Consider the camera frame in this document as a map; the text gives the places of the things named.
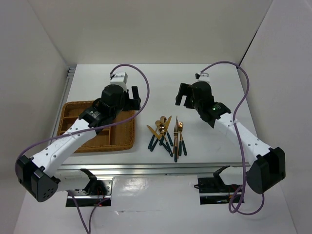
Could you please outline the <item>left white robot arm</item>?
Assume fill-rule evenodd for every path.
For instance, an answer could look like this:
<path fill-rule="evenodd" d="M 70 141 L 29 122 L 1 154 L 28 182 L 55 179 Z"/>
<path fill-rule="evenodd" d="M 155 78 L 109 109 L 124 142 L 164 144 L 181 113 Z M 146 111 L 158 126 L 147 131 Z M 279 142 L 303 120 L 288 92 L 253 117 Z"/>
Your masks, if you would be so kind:
<path fill-rule="evenodd" d="M 100 98 L 93 101 L 62 135 L 44 150 L 27 157 L 21 154 L 15 171 L 19 183 L 38 201 L 48 200 L 58 189 L 61 179 L 55 177 L 59 166 L 78 148 L 96 137 L 102 129 L 115 126 L 114 119 L 122 111 L 140 111 L 138 88 L 132 86 L 133 98 L 122 86 L 106 86 Z"/>

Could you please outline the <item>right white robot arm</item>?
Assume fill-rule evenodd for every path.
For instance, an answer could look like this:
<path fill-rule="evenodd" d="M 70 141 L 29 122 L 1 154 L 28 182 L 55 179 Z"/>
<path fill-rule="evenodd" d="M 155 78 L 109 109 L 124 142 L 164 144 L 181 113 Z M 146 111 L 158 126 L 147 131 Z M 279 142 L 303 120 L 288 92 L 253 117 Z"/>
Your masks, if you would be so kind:
<path fill-rule="evenodd" d="M 233 116 L 226 105 L 216 102 L 207 82 L 181 83 L 176 105 L 181 104 L 183 96 L 186 97 L 186 108 L 195 109 L 204 122 L 219 130 L 232 143 L 242 146 L 244 158 L 250 165 L 247 169 L 225 166 L 214 172 L 216 190 L 224 191 L 229 185 L 246 182 L 255 193 L 263 194 L 285 178 L 284 151 L 262 142 Z"/>

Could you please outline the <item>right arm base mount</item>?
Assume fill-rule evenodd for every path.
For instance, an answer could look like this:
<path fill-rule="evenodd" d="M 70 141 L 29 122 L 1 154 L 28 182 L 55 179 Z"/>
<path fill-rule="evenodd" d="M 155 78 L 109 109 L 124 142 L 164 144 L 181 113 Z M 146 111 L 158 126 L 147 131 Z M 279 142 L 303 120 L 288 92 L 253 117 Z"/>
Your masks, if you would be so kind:
<path fill-rule="evenodd" d="M 224 166 L 213 173 L 213 177 L 198 178 L 198 183 L 194 188 L 199 191 L 199 199 L 201 205 L 207 204 L 228 204 L 233 197 L 233 193 L 239 185 L 226 185 L 220 177 L 220 174 L 229 168 Z"/>

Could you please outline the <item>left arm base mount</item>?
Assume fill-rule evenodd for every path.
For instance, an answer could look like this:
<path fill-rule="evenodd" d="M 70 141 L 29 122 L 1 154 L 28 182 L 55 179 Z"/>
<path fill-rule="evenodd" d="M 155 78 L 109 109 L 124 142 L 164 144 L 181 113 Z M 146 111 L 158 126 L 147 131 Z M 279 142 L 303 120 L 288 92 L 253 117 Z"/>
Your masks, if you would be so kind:
<path fill-rule="evenodd" d="M 78 188 L 72 190 L 74 198 L 69 194 L 66 200 L 66 207 L 74 207 L 74 199 L 79 207 L 102 207 L 111 206 L 111 194 L 113 189 L 112 177 L 97 177 L 87 169 L 80 169 L 78 179 Z"/>

